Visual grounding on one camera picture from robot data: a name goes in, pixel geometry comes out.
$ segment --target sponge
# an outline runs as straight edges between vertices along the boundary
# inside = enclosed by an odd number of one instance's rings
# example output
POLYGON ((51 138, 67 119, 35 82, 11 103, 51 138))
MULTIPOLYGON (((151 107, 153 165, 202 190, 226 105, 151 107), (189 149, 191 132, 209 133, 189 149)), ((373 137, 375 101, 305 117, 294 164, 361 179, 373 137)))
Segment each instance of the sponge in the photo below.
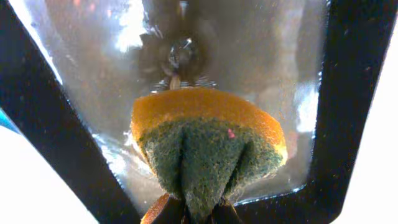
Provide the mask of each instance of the sponge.
POLYGON ((160 185, 184 200, 198 223, 221 198, 287 160, 280 124, 218 90, 169 90, 139 98, 131 129, 160 185))

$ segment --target wet surface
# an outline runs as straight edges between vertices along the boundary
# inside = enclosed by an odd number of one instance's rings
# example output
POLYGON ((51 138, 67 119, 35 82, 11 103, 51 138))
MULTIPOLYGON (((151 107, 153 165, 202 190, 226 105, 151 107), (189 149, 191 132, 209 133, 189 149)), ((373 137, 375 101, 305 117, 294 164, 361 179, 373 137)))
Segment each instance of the wet surface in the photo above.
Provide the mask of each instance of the wet surface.
MULTIPOLYGON (((185 74, 182 85, 239 95, 284 129, 291 152, 287 165, 273 179, 234 195, 233 202, 290 191, 304 182, 315 127, 326 2, 10 2, 30 34, 36 32, 34 39, 48 52, 46 59, 60 74, 70 103, 141 214, 163 191, 132 149, 132 104, 137 97, 167 89, 170 72, 185 74), (174 40, 188 38, 198 46, 199 63, 181 71, 165 58, 174 40)), ((185 54, 177 54, 182 63, 185 54)))

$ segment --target green scouring pad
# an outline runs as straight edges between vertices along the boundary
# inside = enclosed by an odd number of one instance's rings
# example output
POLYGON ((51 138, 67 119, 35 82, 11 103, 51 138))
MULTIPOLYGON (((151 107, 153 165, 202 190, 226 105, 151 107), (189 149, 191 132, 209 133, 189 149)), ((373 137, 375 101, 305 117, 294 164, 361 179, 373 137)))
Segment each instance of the green scouring pad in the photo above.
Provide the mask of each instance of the green scouring pad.
POLYGON ((279 123, 218 90, 169 90, 136 100, 132 133, 160 185, 204 222, 221 198, 285 164, 279 123))

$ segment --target black frame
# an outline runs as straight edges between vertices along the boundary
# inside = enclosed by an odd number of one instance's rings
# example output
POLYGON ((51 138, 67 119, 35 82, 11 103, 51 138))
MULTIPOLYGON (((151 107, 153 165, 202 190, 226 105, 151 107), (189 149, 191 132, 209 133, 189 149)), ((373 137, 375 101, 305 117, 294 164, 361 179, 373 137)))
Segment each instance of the black frame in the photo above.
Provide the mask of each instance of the black frame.
MULTIPOLYGON (((307 185, 237 206, 245 223, 326 223, 340 214, 397 6, 398 0, 330 4, 307 185)), ((0 43, 0 107, 100 223, 139 223, 53 71, 3 0, 0 43)))

